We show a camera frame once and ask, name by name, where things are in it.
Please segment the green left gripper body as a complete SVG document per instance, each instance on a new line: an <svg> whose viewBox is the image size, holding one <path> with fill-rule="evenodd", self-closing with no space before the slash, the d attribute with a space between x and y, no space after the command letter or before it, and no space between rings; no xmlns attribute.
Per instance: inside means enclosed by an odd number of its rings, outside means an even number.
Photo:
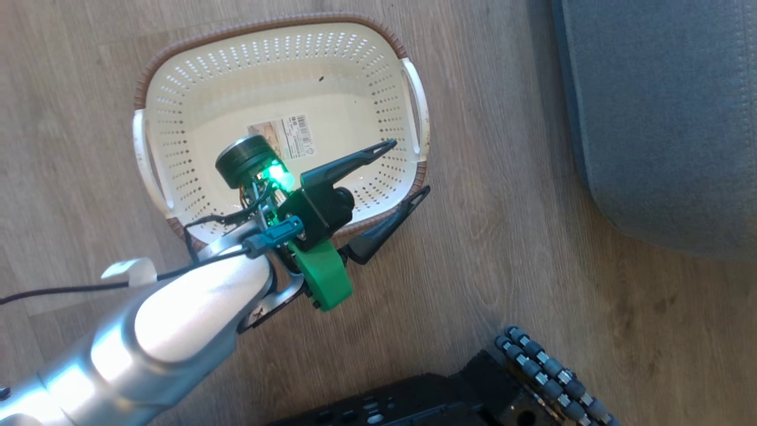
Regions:
<svg viewBox="0 0 757 426"><path fill-rule="evenodd" d="M329 312L352 295L352 282L342 258L331 240L308 251L292 246L295 261L308 288L311 300L322 312Z"/></svg>

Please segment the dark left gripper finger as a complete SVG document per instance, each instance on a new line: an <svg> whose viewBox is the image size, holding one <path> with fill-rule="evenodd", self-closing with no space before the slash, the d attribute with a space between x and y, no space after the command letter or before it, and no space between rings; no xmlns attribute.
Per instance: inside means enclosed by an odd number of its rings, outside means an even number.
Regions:
<svg viewBox="0 0 757 426"><path fill-rule="evenodd" d="M379 157L384 156L395 148L397 140L390 138L384 142L356 151L356 153L341 157L335 161L301 173L300 187L310 188L317 186L333 187L338 181L347 177L355 170L373 164Z"/></svg>
<svg viewBox="0 0 757 426"><path fill-rule="evenodd" d="M430 186L422 187L419 192L403 200L389 217L349 240L342 248L343 264L350 261L359 265L367 264L431 191Z"/></svg>

